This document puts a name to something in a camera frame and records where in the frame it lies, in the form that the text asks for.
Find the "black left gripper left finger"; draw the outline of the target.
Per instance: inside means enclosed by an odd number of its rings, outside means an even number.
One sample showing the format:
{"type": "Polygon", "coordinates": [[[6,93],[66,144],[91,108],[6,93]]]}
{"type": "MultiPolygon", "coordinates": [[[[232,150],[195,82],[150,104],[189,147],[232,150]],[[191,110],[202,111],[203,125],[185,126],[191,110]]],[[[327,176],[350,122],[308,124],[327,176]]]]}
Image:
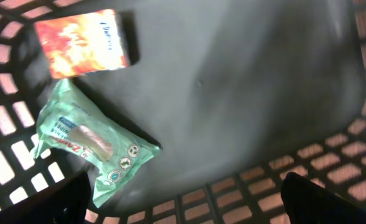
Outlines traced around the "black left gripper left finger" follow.
{"type": "Polygon", "coordinates": [[[0,223],[84,223],[91,186],[81,171],[0,211],[0,223]]]}

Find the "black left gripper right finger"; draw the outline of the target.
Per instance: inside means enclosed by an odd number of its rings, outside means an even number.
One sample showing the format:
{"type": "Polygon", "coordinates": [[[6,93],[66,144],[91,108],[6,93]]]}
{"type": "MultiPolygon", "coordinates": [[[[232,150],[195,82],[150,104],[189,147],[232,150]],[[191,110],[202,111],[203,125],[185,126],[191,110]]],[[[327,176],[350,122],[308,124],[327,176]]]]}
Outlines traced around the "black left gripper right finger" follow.
{"type": "Polygon", "coordinates": [[[291,224],[366,224],[366,210],[295,172],[283,180],[281,199],[291,224]]]}

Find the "green wet wipes pack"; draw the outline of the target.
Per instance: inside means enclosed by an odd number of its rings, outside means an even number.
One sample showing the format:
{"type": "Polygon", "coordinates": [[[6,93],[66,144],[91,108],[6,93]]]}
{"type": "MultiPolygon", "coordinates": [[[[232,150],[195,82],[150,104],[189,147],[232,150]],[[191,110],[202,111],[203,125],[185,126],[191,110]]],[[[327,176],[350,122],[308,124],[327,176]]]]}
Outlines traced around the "green wet wipes pack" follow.
{"type": "Polygon", "coordinates": [[[99,170],[93,192],[97,208],[161,152],[159,146],[106,117],[69,79],[55,84],[39,113],[36,130],[39,141],[30,152],[33,158],[47,149],[62,149],[99,170]]]}

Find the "grey plastic mesh basket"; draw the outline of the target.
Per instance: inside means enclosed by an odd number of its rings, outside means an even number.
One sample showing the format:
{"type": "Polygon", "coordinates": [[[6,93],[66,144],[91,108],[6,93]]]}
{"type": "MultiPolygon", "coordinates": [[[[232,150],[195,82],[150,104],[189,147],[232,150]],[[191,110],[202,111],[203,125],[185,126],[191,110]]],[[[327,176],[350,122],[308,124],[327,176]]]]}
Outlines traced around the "grey plastic mesh basket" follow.
{"type": "Polygon", "coordinates": [[[130,66],[73,79],[161,153],[83,223],[288,223],[297,173],[366,212],[366,1],[0,0],[0,213],[98,169],[37,159],[34,24],[113,9],[130,66]]]}

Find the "orange tissue pack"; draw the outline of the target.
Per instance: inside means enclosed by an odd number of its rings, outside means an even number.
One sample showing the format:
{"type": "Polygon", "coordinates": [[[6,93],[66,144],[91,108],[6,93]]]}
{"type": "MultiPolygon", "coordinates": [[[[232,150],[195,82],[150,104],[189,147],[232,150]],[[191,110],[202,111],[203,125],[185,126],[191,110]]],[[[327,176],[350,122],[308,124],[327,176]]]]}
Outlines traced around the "orange tissue pack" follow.
{"type": "Polygon", "coordinates": [[[54,79],[131,65],[121,18],[112,9],[38,21],[34,29],[54,79]]]}

